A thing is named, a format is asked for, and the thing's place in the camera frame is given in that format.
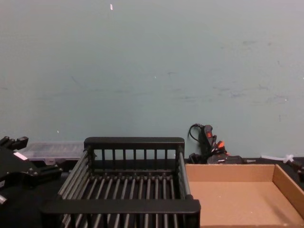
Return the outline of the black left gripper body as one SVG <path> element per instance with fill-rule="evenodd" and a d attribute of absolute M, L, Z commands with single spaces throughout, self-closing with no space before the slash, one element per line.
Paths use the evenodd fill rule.
<path fill-rule="evenodd" d="M 10 149 L 0 148 L 0 188 L 18 185 L 25 176 L 35 171 L 33 163 L 24 155 Z"/>

